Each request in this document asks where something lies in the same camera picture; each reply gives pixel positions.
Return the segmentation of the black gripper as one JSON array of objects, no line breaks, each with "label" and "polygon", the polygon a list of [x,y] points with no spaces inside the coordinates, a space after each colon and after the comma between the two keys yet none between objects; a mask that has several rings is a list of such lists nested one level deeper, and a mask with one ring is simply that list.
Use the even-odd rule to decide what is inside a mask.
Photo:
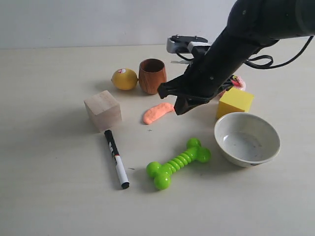
[{"label": "black gripper", "polygon": [[184,76],[161,83],[157,92],[161,99],[177,97],[174,110],[180,116],[234,87],[235,71],[236,57],[232,52],[209,48],[195,59]]}]

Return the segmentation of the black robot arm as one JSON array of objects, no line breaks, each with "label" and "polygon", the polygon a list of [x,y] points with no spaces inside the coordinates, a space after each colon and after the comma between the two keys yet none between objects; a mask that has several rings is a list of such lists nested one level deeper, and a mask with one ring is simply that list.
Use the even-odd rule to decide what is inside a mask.
[{"label": "black robot arm", "polygon": [[282,39],[315,35],[315,3],[312,0],[238,0],[224,30],[213,43],[202,37],[174,35],[168,39],[170,53],[190,53],[184,73],[162,83],[160,98],[176,97],[174,109],[182,115],[208,103],[233,87],[232,75],[243,64],[254,63],[258,52]]}]

